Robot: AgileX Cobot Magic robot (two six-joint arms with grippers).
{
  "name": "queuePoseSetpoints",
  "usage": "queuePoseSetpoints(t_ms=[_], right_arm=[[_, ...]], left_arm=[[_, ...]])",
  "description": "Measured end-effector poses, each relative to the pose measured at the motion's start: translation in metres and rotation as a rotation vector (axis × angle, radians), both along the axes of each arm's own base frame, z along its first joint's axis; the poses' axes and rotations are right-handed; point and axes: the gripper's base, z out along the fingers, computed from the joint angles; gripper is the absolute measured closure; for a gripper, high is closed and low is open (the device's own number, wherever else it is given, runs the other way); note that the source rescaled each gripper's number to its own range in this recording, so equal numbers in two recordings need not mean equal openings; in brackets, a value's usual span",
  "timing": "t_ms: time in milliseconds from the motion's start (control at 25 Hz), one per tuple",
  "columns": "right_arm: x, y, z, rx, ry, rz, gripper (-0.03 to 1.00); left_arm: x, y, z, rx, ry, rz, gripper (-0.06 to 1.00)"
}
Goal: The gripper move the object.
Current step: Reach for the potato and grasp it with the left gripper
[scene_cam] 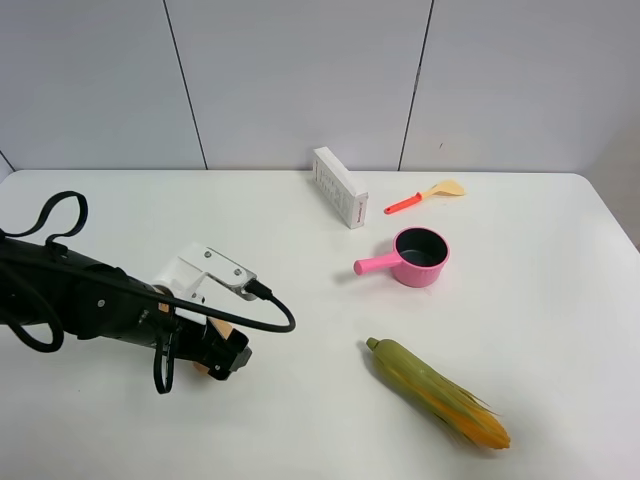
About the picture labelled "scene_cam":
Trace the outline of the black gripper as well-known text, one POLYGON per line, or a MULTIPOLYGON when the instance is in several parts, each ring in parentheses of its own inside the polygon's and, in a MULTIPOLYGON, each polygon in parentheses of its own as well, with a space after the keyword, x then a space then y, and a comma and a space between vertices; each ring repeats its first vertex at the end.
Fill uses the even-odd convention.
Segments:
POLYGON ((187 320, 168 304, 145 308, 142 324, 153 340, 154 381, 172 381, 176 360, 198 362, 209 368, 208 376, 224 381, 243 368, 252 355, 248 338, 238 330, 225 340, 207 319, 204 324, 187 320))

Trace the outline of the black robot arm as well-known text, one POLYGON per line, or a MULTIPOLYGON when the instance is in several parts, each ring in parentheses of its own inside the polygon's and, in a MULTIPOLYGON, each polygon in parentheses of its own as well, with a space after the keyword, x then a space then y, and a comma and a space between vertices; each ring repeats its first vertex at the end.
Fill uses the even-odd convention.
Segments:
POLYGON ((251 357, 247 337, 212 320, 188 319, 163 286, 51 242, 1 240, 1 322, 29 348, 58 351, 64 336, 110 338, 154 351, 153 379, 165 394, 176 360, 194 362, 225 380, 251 357))

